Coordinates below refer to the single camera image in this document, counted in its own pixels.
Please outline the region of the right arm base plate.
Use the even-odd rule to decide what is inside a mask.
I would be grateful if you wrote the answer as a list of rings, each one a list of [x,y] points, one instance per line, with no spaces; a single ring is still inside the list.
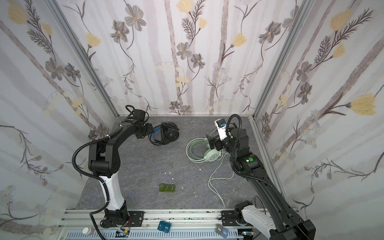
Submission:
[[[220,220],[224,227],[235,227],[240,226],[239,222],[239,212],[237,210],[223,210],[221,211]]]

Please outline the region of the grey blue tag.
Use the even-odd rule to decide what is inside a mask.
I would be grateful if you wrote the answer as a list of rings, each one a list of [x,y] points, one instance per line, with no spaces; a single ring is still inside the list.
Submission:
[[[221,224],[216,224],[215,233],[223,239],[227,239],[229,236],[229,230]]]

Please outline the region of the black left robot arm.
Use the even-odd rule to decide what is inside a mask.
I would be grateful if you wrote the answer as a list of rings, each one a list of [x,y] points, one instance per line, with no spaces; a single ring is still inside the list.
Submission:
[[[143,139],[154,133],[146,111],[136,109],[132,105],[127,105],[126,110],[129,115],[113,132],[82,145],[72,156],[74,169],[81,175],[99,181],[102,187],[105,204],[99,210],[91,212],[90,217],[94,226],[105,229],[122,227],[131,219],[118,179],[121,167],[119,147],[131,136]],[[89,148],[89,173],[83,171],[76,163],[77,155],[85,148]]]

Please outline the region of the white round cap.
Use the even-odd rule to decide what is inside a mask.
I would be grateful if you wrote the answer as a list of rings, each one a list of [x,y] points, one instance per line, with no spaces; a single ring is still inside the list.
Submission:
[[[83,235],[87,235],[87,236],[92,235],[93,232],[94,232],[94,229],[93,229],[93,228],[90,228],[90,227],[85,227],[85,228],[83,228],[83,230],[82,230],[82,234],[83,234]]]

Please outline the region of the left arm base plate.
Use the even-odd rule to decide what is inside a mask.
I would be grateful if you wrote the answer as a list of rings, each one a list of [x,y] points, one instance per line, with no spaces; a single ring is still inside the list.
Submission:
[[[140,228],[143,224],[144,220],[144,211],[128,211],[129,214],[129,220],[127,223],[127,227],[135,227],[135,228]]]

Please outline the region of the mint green headphones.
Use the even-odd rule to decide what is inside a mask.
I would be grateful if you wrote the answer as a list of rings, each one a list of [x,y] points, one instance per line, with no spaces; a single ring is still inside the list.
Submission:
[[[193,163],[214,162],[220,160],[223,151],[211,149],[207,138],[192,139],[186,146],[186,156]]]

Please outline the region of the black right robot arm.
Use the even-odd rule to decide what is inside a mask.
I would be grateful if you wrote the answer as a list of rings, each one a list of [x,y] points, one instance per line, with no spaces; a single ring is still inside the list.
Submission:
[[[252,225],[269,240],[313,240],[316,227],[293,210],[278,191],[262,161],[251,152],[249,136],[242,125],[241,117],[233,114],[228,120],[215,120],[218,134],[207,135],[209,147],[229,154],[233,172],[253,186],[269,211],[261,213],[252,203],[243,202],[234,210],[238,223]]]

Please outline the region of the green plastic block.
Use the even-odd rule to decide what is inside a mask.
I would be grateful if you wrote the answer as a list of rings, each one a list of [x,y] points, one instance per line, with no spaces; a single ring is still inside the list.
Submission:
[[[161,193],[174,193],[176,191],[176,186],[173,184],[160,184],[159,192]]]

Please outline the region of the aluminium frame rail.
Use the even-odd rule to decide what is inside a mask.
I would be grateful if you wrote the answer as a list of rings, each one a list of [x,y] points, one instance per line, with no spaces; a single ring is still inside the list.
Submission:
[[[268,214],[269,211],[264,212],[258,209],[261,213]],[[67,210],[59,223],[58,229],[54,233],[55,240],[99,240],[104,238],[101,231],[104,230],[121,230],[129,233],[131,230],[158,230],[160,221],[171,223],[170,230],[176,229],[216,229],[216,224],[221,224],[220,220],[221,211],[223,210],[130,210],[130,211],[144,211],[144,220],[140,228],[127,227],[125,224],[122,227],[102,228],[98,226],[95,228],[91,219],[89,218],[89,211],[85,210]],[[83,235],[82,230],[85,227],[94,229],[92,235]],[[242,240],[252,239],[267,239],[252,225],[240,225],[235,227],[225,227],[228,230],[237,230],[239,235],[244,238]]]

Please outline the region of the black blue headphones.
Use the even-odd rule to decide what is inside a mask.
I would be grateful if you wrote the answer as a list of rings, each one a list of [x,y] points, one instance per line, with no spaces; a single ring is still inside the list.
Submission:
[[[156,140],[155,134],[159,133],[161,139]],[[154,127],[154,132],[148,136],[151,144],[155,146],[164,146],[171,142],[175,142],[180,136],[180,129],[173,122],[163,122]]]

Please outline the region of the blue square tag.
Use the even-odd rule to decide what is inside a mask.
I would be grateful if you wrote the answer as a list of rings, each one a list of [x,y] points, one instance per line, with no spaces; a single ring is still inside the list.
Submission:
[[[170,232],[170,229],[171,229],[171,223],[169,222],[166,222],[166,221],[160,221],[159,222],[159,225],[158,225],[158,231],[161,231],[163,233],[166,233],[168,234]]]

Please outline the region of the small circuit board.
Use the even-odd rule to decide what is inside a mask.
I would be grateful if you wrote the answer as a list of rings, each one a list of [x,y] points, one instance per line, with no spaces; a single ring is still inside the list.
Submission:
[[[129,237],[129,233],[126,233],[126,232],[121,231],[121,230],[117,230],[116,234],[115,234],[115,237],[116,238],[128,238]]]

